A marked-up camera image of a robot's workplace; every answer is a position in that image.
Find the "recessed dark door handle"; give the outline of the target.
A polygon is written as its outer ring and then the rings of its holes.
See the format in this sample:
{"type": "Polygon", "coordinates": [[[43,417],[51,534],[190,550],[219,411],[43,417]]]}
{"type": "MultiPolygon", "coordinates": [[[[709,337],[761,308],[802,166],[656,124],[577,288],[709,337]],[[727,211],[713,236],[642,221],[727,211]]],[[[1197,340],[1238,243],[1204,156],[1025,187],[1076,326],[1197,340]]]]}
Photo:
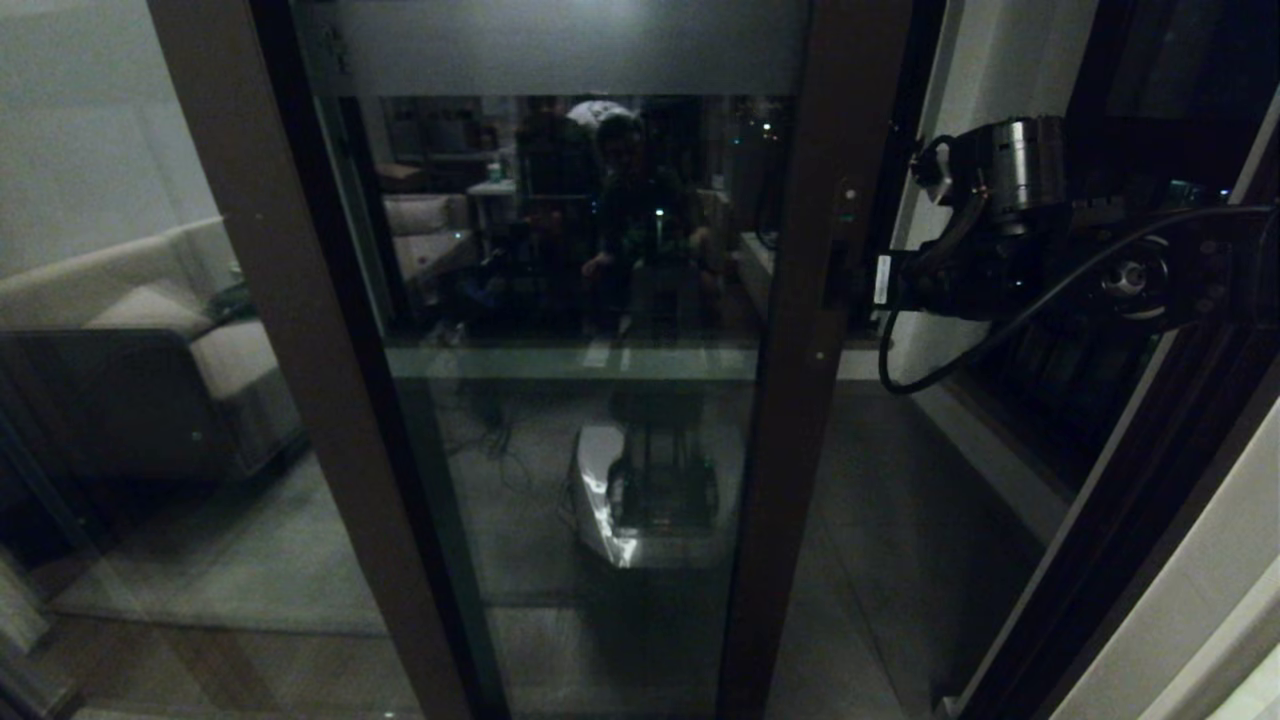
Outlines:
{"type": "Polygon", "coordinates": [[[847,240],[831,241],[822,293],[822,307],[826,311],[841,311],[849,305],[851,283],[849,254],[847,240]]]}

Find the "brown framed sliding glass door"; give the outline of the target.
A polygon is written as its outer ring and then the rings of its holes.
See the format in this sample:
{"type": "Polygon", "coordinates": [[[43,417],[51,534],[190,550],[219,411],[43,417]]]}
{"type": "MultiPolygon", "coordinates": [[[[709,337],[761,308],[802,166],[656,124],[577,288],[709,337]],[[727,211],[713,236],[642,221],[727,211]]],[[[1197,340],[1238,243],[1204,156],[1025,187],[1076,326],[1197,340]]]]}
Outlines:
{"type": "Polygon", "coordinates": [[[764,720],[918,20],[946,0],[288,0],[370,377],[468,720],[764,720]],[[516,143],[429,348],[374,163],[467,101],[516,143]],[[847,306],[822,307],[832,240],[847,306]]]}

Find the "brown framed fixed glass panel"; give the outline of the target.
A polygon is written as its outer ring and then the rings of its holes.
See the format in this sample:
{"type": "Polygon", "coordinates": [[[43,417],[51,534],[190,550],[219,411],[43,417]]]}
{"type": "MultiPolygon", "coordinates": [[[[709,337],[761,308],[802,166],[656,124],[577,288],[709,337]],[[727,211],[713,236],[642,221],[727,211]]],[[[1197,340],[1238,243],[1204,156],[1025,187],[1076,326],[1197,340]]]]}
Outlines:
{"type": "Polygon", "coordinates": [[[371,382],[288,0],[0,0],[0,281],[219,218],[303,425],[251,477],[50,477],[0,413],[0,717],[467,717],[371,382]],[[147,521],[312,452],[384,637],[64,615],[147,521]]]}

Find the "grey rug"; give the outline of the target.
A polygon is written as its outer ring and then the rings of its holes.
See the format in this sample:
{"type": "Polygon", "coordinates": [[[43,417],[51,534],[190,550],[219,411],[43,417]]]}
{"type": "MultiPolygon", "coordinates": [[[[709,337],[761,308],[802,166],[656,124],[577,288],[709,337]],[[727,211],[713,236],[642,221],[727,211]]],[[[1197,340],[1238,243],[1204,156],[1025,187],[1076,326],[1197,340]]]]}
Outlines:
{"type": "Polygon", "coordinates": [[[64,615],[384,637],[312,452],[147,521],[52,598],[64,615]]]}

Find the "light grey sofa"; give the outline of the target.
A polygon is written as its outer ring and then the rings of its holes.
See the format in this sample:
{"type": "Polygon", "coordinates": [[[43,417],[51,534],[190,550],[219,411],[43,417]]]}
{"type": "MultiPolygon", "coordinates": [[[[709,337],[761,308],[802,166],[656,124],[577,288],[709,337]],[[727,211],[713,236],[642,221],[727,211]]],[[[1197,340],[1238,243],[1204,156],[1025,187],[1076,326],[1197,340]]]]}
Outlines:
{"type": "Polygon", "coordinates": [[[0,413],[68,480],[216,483],[303,434],[219,218],[0,281],[0,413]]]}

